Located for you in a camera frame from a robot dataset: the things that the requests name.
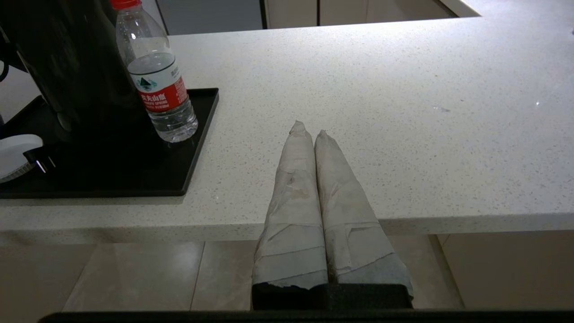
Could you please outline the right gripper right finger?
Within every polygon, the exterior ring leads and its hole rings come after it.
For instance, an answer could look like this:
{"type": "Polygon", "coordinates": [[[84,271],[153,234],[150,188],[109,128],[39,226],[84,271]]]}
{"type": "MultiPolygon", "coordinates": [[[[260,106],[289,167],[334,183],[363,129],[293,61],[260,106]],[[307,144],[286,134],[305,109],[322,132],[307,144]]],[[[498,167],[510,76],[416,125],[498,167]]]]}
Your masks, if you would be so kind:
{"type": "Polygon", "coordinates": [[[408,306],[413,286],[336,139],[324,130],[314,143],[329,278],[337,285],[384,288],[408,306]]]}

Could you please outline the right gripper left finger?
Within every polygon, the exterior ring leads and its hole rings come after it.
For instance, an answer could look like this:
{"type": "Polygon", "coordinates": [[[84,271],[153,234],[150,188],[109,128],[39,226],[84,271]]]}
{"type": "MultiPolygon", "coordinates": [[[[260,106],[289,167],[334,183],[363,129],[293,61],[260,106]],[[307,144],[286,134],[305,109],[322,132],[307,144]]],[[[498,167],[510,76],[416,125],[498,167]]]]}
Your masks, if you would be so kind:
{"type": "Polygon", "coordinates": [[[283,146],[254,254],[252,308],[303,310],[328,284],[313,141],[296,121],[283,146]]]}

